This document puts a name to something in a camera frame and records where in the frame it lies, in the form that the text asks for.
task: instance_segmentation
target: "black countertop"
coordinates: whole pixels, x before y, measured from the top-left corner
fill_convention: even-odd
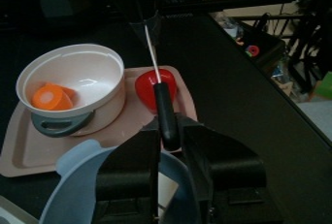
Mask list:
[[[1,34],[1,140],[19,102],[15,84],[24,66],[51,49],[82,43],[114,49],[126,68],[151,65],[126,23],[52,39]],[[331,223],[328,141],[210,17],[163,19],[157,54],[159,65],[181,72],[200,122],[240,140],[265,161],[269,192],[287,223]],[[0,195],[39,218],[59,180],[56,173],[0,176]]]

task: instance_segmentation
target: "black object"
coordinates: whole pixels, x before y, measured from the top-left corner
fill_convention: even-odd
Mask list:
[[[92,223],[158,221],[158,120],[161,117],[153,119],[103,162],[96,179]],[[242,143],[179,113],[177,122],[197,223],[283,223],[266,189],[265,168],[258,155]]]
[[[158,162],[158,126],[151,130],[146,127],[103,161],[94,224],[158,223]]]
[[[177,118],[173,111],[169,85],[166,82],[161,82],[153,86],[153,89],[157,102],[162,143],[163,147],[173,151],[181,148],[181,140]]]
[[[301,18],[295,37],[288,43],[291,49],[297,42],[295,52],[291,54],[288,71],[303,92],[312,90],[312,78],[321,80],[327,72],[332,70],[329,59],[329,47],[332,44],[331,7],[332,0],[311,0],[311,5],[307,9],[308,15]],[[311,54],[313,48],[319,50],[316,56]],[[296,67],[300,62],[304,63],[304,75],[300,74]]]

